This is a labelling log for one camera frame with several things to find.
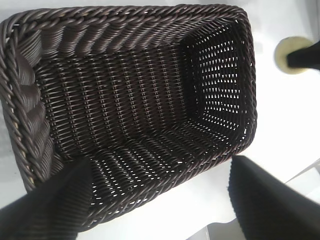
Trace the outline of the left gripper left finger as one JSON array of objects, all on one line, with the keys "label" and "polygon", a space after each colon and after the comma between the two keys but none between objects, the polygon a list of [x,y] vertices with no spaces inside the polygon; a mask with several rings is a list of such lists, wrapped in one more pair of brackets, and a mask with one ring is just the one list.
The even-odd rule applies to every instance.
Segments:
[{"label": "left gripper left finger", "polygon": [[75,240],[87,219],[91,198],[90,160],[78,159],[0,210],[0,238]]}]

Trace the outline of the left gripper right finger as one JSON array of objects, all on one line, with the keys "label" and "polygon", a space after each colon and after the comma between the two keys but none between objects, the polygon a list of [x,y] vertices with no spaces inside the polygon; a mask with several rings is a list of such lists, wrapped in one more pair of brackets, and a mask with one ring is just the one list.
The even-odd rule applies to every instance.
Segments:
[{"label": "left gripper right finger", "polygon": [[228,193],[247,240],[318,240],[320,205],[234,155]]}]

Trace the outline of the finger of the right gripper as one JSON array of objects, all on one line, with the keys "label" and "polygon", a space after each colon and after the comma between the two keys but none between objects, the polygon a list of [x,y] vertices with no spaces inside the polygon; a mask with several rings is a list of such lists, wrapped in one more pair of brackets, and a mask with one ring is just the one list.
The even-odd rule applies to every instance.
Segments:
[{"label": "finger of the right gripper", "polygon": [[291,68],[320,68],[320,43],[301,48],[287,55],[287,63]]}]

